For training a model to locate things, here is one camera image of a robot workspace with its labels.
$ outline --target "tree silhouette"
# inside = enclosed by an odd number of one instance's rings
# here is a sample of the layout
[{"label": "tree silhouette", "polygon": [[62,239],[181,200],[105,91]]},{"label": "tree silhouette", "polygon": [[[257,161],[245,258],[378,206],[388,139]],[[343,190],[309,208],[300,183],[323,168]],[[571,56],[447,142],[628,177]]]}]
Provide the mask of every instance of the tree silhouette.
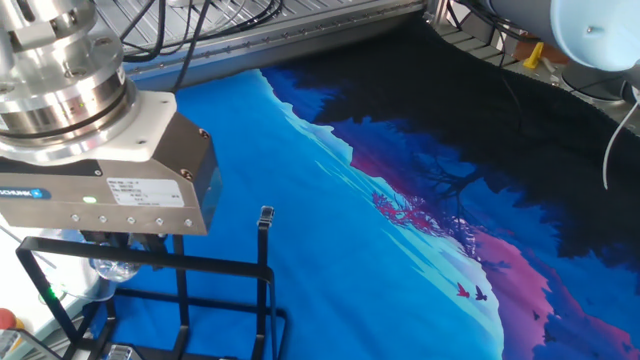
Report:
[{"label": "tree silhouette", "polygon": [[[610,159],[610,190],[605,191],[601,163],[615,123],[565,91],[510,72],[500,74],[497,67],[445,43],[419,19],[339,54],[266,70],[267,78],[270,71],[291,73],[299,89],[333,90],[322,111],[310,119],[314,123],[388,122],[405,136],[429,134],[458,150],[460,162],[475,164],[475,171],[459,176],[437,162],[425,166],[412,161],[428,183],[409,179],[413,188],[408,193],[429,205],[449,205],[403,206],[417,206],[442,228],[451,219],[473,223],[465,209],[450,205],[466,186],[482,179],[495,193],[522,193],[515,206],[541,206],[544,220],[558,231],[559,256],[593,252],[607,266],[624,265],[640,273],[640,142],[629,132],[618,137]],[[501,76],[517,95],[521,111]],[[422,151],[430,152],[427,146]],[[391,211],[384,199],[378,200]],[[394,216],[402,222],[408,215]]]}]

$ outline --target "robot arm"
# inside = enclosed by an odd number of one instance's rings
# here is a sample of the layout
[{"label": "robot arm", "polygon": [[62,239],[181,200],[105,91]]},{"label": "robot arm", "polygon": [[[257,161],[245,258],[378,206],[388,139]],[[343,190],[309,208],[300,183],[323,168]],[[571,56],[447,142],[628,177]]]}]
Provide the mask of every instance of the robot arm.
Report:
[{"label": "robot arm", "polygon": [[626,71],[640,61],[640,1],[480,0],[561,49],[573,61],[603,71]]},{"label": "robot arm", "polygon": [[211,136],[138,91],[87,0],[0,0],[0,213],[11,226],[208,231]]}]

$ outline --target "black metal rack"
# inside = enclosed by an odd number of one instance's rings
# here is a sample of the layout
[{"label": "black metal rack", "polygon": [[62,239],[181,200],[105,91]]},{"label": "black metal rack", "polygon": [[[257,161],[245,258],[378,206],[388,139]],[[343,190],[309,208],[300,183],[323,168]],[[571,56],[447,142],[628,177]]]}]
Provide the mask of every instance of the black metal rack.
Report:
[{"label": "black metal rack", "polygon": [[[52,240],[39,237],[28,237],[16,250],[16,254],[27,274],[35,284],[38,292],[51,310],[60,327],[69,337],[70,346],[62,357],[63,360],[71,360],[77,350],[91,352],[89,360],[97,360],[109,351],[107,345],[117,325],[116,309],[113,299],[104,303],[107,310],[107,321],[97,339],[84,338],[84,334],[93,321],[102,303],[92,303],[85,309],[85,318],[76,328],[69,315],[64,310],[58,298],[51,291],[51,285],[47,281],[42,269],[36,262],[34,251],[69,255],[84,258],[104,259],[112,261],[124,261],[153,267],[176,269],[177,295],[156,293],[149,291],[119,288],[115,296],[128,296],[142,299],[166,301],[177,303],[180,309],[180,330],[172,351],[152,348],[135,348],[143,358],[148,359],[233,359],[233,357],[216,358],[210,356],[185,354],[189,341],[189,306],[217,308],[230,311],[240,311],[256,314],[256,337],[253,344],[251,360],[262,360],[264,355],[267,335],[267,316],[271,318],[271,358],[278,360],[282,357],[282,347],[287,337],[287,315],[282,309],[276,308],[275,276],[273,270],[267,265],[267,247],[269,228],[273,221],[274,210],[271,207],[263,207],[258,221],[258,260],[256,263],[247,263],[230,260],[210,259],[184,255],[182,235],[173,235],[174,253],[147,252],[128,248],[105,247],[97,244],[75,243],[68,241]],[[249,277],[257,279],[256,305],[239,304],[227,301],[194,298],[188,296],[187,270],[226,274],[233,276]],[[267,306],[267,288],[269,289],[269,306]],[[276,318],[284,320],[284,330],[278,352],[278,333]]]}]

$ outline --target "screw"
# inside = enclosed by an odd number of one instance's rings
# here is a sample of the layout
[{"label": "screw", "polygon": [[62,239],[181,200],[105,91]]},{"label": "screw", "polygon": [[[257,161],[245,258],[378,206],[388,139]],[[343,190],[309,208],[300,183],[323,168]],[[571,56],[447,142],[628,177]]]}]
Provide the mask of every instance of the screw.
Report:
[{"label": "screw", "polygon": [[94,44],[95,46],[102,46],[102,45],[111,44],[112,42],[113,40],[111,40],[111,38],[103,37],[103,38],[97,39]]},{"label": "screw", "polygon": [[191,171],[182,169],[180,170],[180,173],[182,174],[182,177],[184,177],[185,179],[189,181],[193,180],[193,174],[191,173]]},{"label": "screw", "polygon": [[209,138],[211,137],[211,135],[209,135],[209,133],[204,131],[203,129],[200,129],[200,136],[202,136],[205,140],[209,140]]},{"label": "screw", "polygon": [[71,69],[71,70],[67,70],[64,73],[64,76],[66,78],[74,78],[74,77],[80,77],[80,76],[84,76],[84,74],[87,73],[87,70],[83,69],[83,68],[77,68],[77,69]]}]

